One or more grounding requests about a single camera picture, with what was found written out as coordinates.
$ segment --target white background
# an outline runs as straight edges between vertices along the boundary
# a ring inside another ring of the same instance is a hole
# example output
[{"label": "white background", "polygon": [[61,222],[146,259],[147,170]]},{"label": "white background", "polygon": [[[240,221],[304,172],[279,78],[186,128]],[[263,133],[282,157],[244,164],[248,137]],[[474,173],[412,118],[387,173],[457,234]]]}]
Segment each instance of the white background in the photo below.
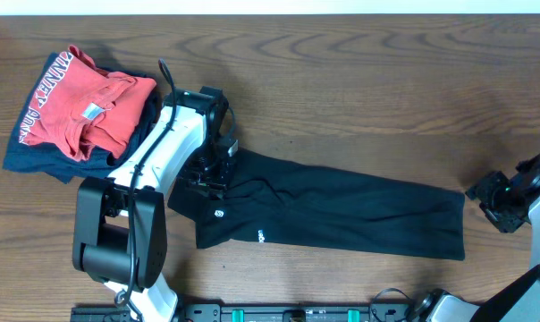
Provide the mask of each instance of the white background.
[{"label": "white background", "polygon": [[0,0],[0,15],[308,13],[540,13],[540,0]]}]

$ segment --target folded black pants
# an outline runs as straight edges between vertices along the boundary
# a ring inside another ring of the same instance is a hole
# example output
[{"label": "folded black pants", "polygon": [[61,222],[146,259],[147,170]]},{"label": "folded black pants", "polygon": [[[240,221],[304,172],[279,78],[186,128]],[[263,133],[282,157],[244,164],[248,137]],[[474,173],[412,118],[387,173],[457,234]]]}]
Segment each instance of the folded black pants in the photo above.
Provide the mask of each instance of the folded black pants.
[{"label": "folded black pants", "polygon": [[196,223],[197,247],[230,239],[463,260],[454,191],[241,149],[224,200],[177,182],[168,207]]}]

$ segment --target white tag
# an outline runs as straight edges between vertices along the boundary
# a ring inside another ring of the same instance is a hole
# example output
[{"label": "white tag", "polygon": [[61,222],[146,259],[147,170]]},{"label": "white tag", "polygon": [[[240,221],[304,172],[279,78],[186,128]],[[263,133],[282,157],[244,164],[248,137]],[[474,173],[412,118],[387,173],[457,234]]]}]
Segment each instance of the white tag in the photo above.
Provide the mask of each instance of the white tag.
[{"label": "white tag", "polygon": [[103,108],[97,106],[95,103],[91,103],[88,105],[85,111],[83,111],[83,114],[81,116],[85,117],[90,121],[93,121],[93,119],[96,118],[103,111],[105,111]]}]

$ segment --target red cloth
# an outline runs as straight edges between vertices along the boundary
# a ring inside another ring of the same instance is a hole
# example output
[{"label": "red cloth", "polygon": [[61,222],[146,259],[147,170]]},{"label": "red cloth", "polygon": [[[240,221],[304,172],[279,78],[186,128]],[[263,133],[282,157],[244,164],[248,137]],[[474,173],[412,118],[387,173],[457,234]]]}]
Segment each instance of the red cloth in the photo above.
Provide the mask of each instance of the red cloth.
[{"label": "red cloth", "polygon": [[76,46],[55,59],[20,125],[20,143],[54,143],[76,161],[95,146],[118,158],[139,123],[156,83],[124,72],[107,72]]}]

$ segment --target brown tabletop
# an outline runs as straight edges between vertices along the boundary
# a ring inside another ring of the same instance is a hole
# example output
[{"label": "brown tabletop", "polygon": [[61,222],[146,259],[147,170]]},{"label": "brown tabletop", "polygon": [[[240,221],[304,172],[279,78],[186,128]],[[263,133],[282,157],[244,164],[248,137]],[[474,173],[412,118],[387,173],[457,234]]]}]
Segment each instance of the brown tabletop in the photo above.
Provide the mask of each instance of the brown tabletop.
[{"label": "brown tabletop", "polygon": [[[540,152],[540,15],[0,17],[0,321],[65,321],[113,294],[72,267],[75,197],[2,170],[8,135],[51,52],[224,89],[243,147],[270,157],[464,191]],[[366,302],[386,287],[483,301],[527,271],[529,225],[501,234],[467,200],[467,258],[229,241],[196,250],[167,213],[163,270],[179,294],[227,303]]]}]

